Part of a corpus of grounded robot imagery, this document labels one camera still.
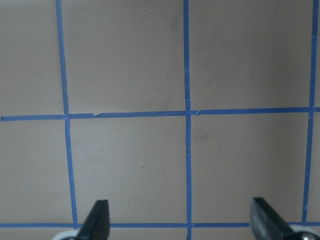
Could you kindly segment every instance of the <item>gray floor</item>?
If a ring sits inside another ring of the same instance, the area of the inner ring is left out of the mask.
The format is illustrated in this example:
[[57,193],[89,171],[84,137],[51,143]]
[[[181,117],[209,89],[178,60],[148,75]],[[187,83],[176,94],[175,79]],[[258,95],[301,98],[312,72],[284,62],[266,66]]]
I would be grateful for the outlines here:
[[111,240],[185,240],[187,224],[193,240],[253,240],[239,226],[254,196],[320,226],[313,1],[184,4],[62,0],[63,51],[55,0],[0,0],[1,239],[49,240],[97,199],[109,199]]

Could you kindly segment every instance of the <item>black object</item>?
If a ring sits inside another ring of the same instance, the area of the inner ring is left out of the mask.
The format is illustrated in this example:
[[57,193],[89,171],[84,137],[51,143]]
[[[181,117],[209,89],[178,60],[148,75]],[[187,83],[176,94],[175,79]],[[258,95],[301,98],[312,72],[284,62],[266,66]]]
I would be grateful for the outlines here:
[[93,205],[76,237],[68,237],[63,240],[107,240],[109,233],[108,200],[98,200]]
[[257,240],[320,240],[308,231],[294,232],[262,197],[251,199],[250,226]]

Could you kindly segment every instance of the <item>vertical blue line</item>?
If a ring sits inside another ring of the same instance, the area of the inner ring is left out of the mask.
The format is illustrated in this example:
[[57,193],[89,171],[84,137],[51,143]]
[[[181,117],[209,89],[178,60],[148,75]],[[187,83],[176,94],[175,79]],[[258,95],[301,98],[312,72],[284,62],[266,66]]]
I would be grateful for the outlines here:
[[319,0],[313,0],[309,115],[308,115],[308,130],[307,130],[306,157],[305,157],[303,206],[302,206],[302,218],[301,218],[303,225],[307,224],[307,216],[308,216],[308,200],[309,200],[310,171],[311,171],[311,158],[312,158],[312,138],[313,138],[313,128],[314,128],[315,92],[316,92],[318,8],[319,8]]
[[63,22],[62,22],[61,0],[56,0],[55,4],[56,4],[56,19],[57,19],[57,28],[58,28],[58,41],[59,41],[63,110],[64,110],[64,133],[65,133],[66,158],[67,158],[68,175],[69,175],[72,221],[73,221],[73,226],[76,227],[78,225],[78,216],[77,216],[77,205],[76,205],[74,170],[73,170],[72,153],[71,153],[70,117],[69,117],[69,105],[68,105],[68,94],[67,94],[67,74],[66,74],[66,63],[65,63],[65,43],[64,43],[64,29],[63,29]]
[[185,160],[187,240],[192,238],[191,98],[189,62],[189,0],[183,0]]

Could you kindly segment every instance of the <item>horizontal blue line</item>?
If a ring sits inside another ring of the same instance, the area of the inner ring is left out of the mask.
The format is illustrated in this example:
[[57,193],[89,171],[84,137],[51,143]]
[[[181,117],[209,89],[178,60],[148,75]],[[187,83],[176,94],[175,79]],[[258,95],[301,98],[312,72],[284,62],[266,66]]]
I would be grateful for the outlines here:
[[109,112],[109,113],[74,113],[70,119],[104,119],[104,118],[138,118],[138,117],[167,117],[185,116],[185,111],[138,111],[138,112]]
[[0,121],[28,121],[28,120],[61,120],[64,115],[21,115],[21,116],[1,116]]
[[279,107],[279,108],[243,108],[243,109],[208,109],[193,110],[191,114],[196,115],[229,115],[229,114],[280,114],[280,113],[308,113],[318,112],[319,107]]
[[[290,225],[302,225],[302,222],[289,222]],[[308,227],[320,227],[319,221],[303,224]],[[187,228],[187,223],[111,223],[111,228]],[[193,223],[193,228],[248,228],[248,222],[207,222]],[[0,228],[81,228],[82,224],[73,223],[0,223]]]

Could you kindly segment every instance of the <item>blue grid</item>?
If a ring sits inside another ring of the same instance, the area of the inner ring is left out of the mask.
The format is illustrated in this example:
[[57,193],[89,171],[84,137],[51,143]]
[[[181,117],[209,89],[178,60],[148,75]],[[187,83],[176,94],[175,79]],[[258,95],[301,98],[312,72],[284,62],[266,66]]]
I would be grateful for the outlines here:
[[190,98],[190,62],[189,62],[189,0],[183,0],[183,41],[184,41],[184,89],[185,89],[185,111],[148,111],[148,112],[109,112],[94,115],[92,113],[69,113],[67,77],[65,67],[65,49],[62,20],[61,0],[56,0],[56,16],[58,28],[58,43],[60,54],[60,69],[62,82],[62,96],[64,115],[18,115],[0,116],[0,121],[33,121],[33,120],[64,120],[65,142],[67,153],[67,166],[69,176],[70,199],[72,208],[72,223],[0,223],[0,228],[79,228],[77,205],[75,195],[75,183],[72,162],[72,148],[70,139],[70,119],[94,119],[94,118],[136,118],[136,117],[168,117],[185,116],[186,133],[186,223],[112,223],[112,228],[187,228],[187,240],[192,238],[192,228],[248,228],[248,222],[233,223],[194,223],[192,221],[192,153],[191,153],[191,116],[198,115],[241,115],[241,114],[276,114],[276,113],[308,113],[307,143],[305,176],[303,189],[303,205],[301,222],[291,222],[304,226],[320,226],[320,222],[308,222],[308,196],[310,186],[312,138],[314,126],[314,113],[320,112],[320,107],[315,107],[316,89],[316,63],[317,63],[317,41],[318,41],[318,8],[319,0],[313,0],[312,13],[312,36],[311,36],[311,69],[310,90],[308,107],[281,107],[281,108],[245,108],[245,109],[191,109]]

